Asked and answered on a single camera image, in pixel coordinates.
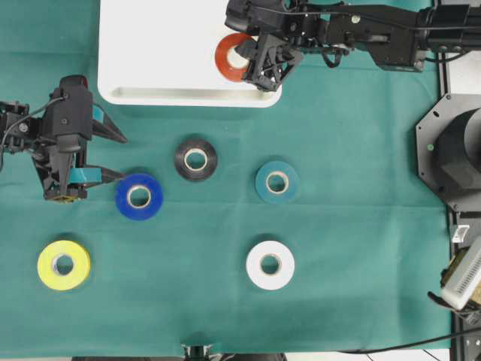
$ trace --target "blue tape roll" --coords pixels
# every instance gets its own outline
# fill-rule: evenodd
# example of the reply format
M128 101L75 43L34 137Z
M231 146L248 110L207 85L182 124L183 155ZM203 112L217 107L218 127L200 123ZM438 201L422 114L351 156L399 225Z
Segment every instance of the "blue tape roll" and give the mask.
M281 177L284 180L284 189L271 190L268 178ZM271 205L283 205L292 201L298 193L299 176L289 164L280 161L268 162L259 169L256 175L256 190L259 197Z
M68 182L70 184L101 183L102 170L100 168L72 168Z
M145 189L150 194L150 199L146 205L135 207L129 201L129 193L136 189ZM153 217L161 208L164 196L159 182L148 174L130 174L119 182L116 190L116 206L127 218L131 220L148 220Z

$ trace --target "black cable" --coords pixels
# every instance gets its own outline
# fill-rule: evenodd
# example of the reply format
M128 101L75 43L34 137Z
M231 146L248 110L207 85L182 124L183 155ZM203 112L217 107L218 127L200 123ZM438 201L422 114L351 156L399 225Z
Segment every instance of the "black cable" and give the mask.
M376 23L381 23L385 25L395 26L401 29L407 30L481 30L481 26L408 26L401 23L396 23L395 21L388 21L384 19L380 19L379 17L373 17L371 15L366 14L354 14L350 13L349 11L331 11L328 8L325 10L320 11L282 11L282 10L275 10L270 8L265 8L263 6L253 5L250 4L253 8L269 11L271 13L282 14L282 15L348 15L348 16L359 16L361 18L368 19L370 21L374 21Z
M386 351L394 351L394 350L403 350L405 348L411 348L415 346L420 346L422 344L431 344L433 342L438 342L442 340L450 340L452 338L456 338L463 335L468 335L470 333L481 332L481 327L475 327L473 329L466 329L464 331L454 332L449 335L444 335L440 337L430 338L428 340L422 340L417 342L412 342L410 344L400 344L398 346L391 346L386 348L377 348L373 350L353 350L353 351L339 351L341 353L351 353L353 355L365 355L366 353L379 353L379 352L386 352Z
M57 103L61 100L64 100L65 97L60 97L60 98L54 98L52 100L50 100L48 103L46 103L43 107L37 109L36 111L33 111L31 112L30 114L27 114L25 115L24 117L21 117L20 119L18 119L15 123L13 123L11 126L9 126L4 134L3 134L3 138L2 138L2 142L0 143L0 171L2 171L3 169L3 153L5 151L5 142L7 140L7 137L8 137L8 134L16 127L18 126L21 122L25 122L27 119L33 117L34 115L44 111L45 109L47 109L49 106L51 106L52 104L54 103Z
M426 352L429 356L431 356L433 359L435 359L436 361L441 361L440 359L438 359L435 355L433 355L431 352L428 352L427 350L423 350L424 352Z
M468 55L469 53L470 53L470 51L467 51L466 53L461 53L461 54L458 54L458 55L456 55L456 56L452 56L452 57L450 57L450 58L441 59L441 60L439 60L439 59L432 59L432 58L426 58L425 61L426 61L426 62L433 62L433 63L435 63L435 64L446 64L446 63L448 63L448 62L452 62L452 61L454 61L454 60L460 59L460 58L462 58L463 56Z

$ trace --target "robotic arm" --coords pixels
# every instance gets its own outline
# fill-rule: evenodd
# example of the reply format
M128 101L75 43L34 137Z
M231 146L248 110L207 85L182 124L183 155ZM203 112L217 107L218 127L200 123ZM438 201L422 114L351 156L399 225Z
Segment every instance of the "robotic arm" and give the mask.
M33 118L43 110L42 117ZM123 178L121 173L87 164L87 142L93 135L127 142L101 107L92 102L86 78L64 77L50 94L50 101L32 114L28 105L0 102L0 170L5 151L28 151L46 200L72 203L85 199L87 188Z
M481 50L481 8L440 5L419 12L385 5L313 5L308 0L230 0L225 24L258 39L235 48L250 61L243 80L276 91L306 53L329 68L354 49L387 71L422 71L427 51Z

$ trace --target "teal tape roll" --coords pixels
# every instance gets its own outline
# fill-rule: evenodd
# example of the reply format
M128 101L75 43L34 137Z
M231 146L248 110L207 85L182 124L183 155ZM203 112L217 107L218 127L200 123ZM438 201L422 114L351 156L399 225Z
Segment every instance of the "teal tape roll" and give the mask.
M72 168L68 182L71 183L101 183L102 170L100 168Z
M282 180L283 187L270 187L272 178ZM272 205L282 205L292 201L299 188L299 176L289 164L280 161L266 163L256 175L256 190L261 199Z
M93 119L97 120L98 122L102 123L104 121L104 110L100 108L98 105L93 106Z

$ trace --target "tape roll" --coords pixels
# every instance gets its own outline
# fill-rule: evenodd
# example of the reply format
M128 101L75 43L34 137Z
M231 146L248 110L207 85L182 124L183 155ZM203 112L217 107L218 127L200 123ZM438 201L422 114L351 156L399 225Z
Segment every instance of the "tape roll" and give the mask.
M239 66L238 64L232 64L229 61L230 52L234 51L237 45L241 45L245 40L252 40L253 38L247 34L236 33L227 35L223 38L216 48L216 65L227 80L234 82L241 82L242 76L249 67L249 62L246 60L246 65Z
M283 181L283 187L273 189L270 185L272 177ZM261 199L272 205L281 205L292 201L299 188L299 176L289 164L280 161L268 162L259 169L256 175L256 190Z
M269 256L277 261L277 270L271 274L262 269L262 262ZM287 285L294 275L294 256L284 244L277 241L265 241L250 250L247 256L246 270L250 280L257 287L263 290L278 290Z
M58 261L67 256L71 270L63 274ZM55 241L41 251L37 261L38 277L52 290L66 291L81 285L90 274L90 255L81 245L72 241Z
M146 201L135 204L133 194L136 190L143 190ZM117 209L131 220L148 220L161 208L164 201L159 182L148 174L130 174L119 182L116 190L115 202Z
M189 156L198 154L203 157L204 164L193 168L188 161ZM188 181L205 181L217 168L217 152L208 141L190 139L184 141L175 151L174 164L177 172Z

